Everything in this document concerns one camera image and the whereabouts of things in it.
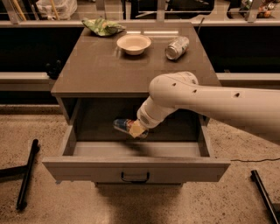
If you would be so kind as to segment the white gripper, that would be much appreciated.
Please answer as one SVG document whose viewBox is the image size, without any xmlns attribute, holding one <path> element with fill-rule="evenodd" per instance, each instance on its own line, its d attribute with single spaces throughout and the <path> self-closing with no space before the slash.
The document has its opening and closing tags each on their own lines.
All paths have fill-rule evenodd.
<svg viewBox="0 0 280 224">
<path fill-rule="evenodd" d="M 129 122 L 129 134 L 134 138 L 144 138 L 146 129 L 157 127 L 164 118 L 160 108 L 154 103 L 145 101 L 136 113 L 136 121 Z"/>
</svg>

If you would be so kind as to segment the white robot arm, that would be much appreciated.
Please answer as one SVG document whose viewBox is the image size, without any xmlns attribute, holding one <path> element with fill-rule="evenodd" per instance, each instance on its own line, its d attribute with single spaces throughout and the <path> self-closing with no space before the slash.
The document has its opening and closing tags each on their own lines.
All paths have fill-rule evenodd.
<svg viewBox="0 0 280 224">
<path fill-rule="evenodd" d="M 189 72 L 162 74 L 137 111 L 129 133 L 138 137 L 177 109 L 188 109 L 271 142 L 280 141 L 280 91 L 200 86 Z"/>
</svg>

